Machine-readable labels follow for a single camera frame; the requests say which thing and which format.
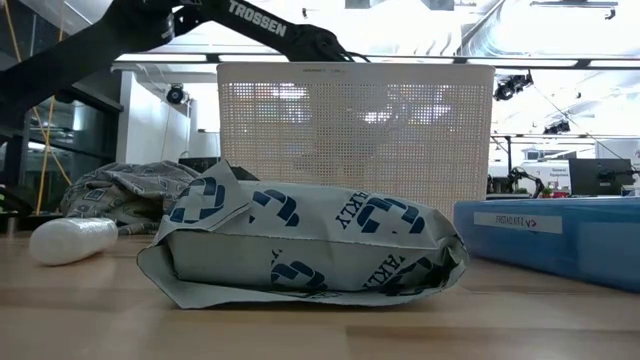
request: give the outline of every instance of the blue storage bin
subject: blue storage bin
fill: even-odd
[[[459,202],[472,255],[640,292],[640,198]]]

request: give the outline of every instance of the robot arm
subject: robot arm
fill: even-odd
[[[290,61],[354,61],[330,31],[289,23],[244,0],[113,0],[95,24],[0,73],[0,124],[123,54],[155,49],[208,21]]]
[[[529,179],[536,183],[536,191],[533,193],[533,195],[531,195],[532,199],[536,199],[540,195],[542,190],[544,190],[544,184],[542,183],[542,180],[540,180],[539,178],[533,175],[529,175],[522,168],[515,167],[511,169],[508,176],[507,186],[510,193],[513,193],[513,184],[515,184],[518,180],[522,180],[522,179]]]

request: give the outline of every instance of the white plastic bottle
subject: white plastic bottle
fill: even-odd
[[[117,239],[118,227],[110,219],[56,219],[31,234],[29,254],[45,265],[64,265],[104,251]]]

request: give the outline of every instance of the yellow cable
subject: yellow cable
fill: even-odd
[[[13,27],[13,21],[11,19],[11,11],[9,10],[9,1],[5,1],[4,4],[4,9],[5,9],[5,14],[7,16],[7,22],[9,25],[9,32],[11,34],[11,40],[13,42],[13,47],[14,50],[16,52],[16,59],[18,60],[18,62],[22,61],[22,58],[20,56],[20,48],[18,47],[18,41],[16,38],[16,33],[15,33],[15,29]],[[60,32],[58,35],[58,42],[62,41],[62,37],[64,34],[63,31],[63,25],[64,25],[64,1],[62,1],[62,9],[61,9],[61,13],[60,13],[60,18],[61,18],[61,26],[60,26]],[[60,169],[60,173],[62,174],[62,176],[64,177],[64,179],[66,180],[68,185],[72,185],[71,179],[69,179],[69,177],[67,176],[64,167],[62,166],[62,164],[60,163],[60,161],[58,160],[57,156],[55,155],[55,153],[53,153],[53,151],[51,151],[51,145],[49,143],[49,137],[50,137],[50,130],[51,130],[51,120],[53,119],[53,109],[54,109],[54,105],[55,105],[55,98],[52,98],[51,101],[51,106],[49,108],[49,122],[47,124],[47,131],[45,133],[44,131],[44,127],[42,125],[42,119],[40,118],[40,114],[38,112],[37,108],[33,108],[33,112],[34,115],[36,116],[36,119],[38,120],[38,126],[40,128],[40,133],[42,134],[42,136],[45,139],[45,156],[44,156],[44,160],[43,160],[43,169],[42,172],[40,174],[40,190],[38,193],[38,204],[37,204],[37,208],[36,208],[36,214],[39,215],[40,214],[40,207],[42,204],[42,194],[44,192],[44,175],[46,173],[46,164],[47,164],[47,158],[49,157],[49,152],[51,153],[51,156],[53,157],[53,160],[56,162],[56,164],[58,165],[58,168]]]

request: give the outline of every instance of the camera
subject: camera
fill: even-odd
[[[184,105],[189,99],[189,93],[184,90],[184,84],[172,84],[169,91],[167,91],[169,104]]]

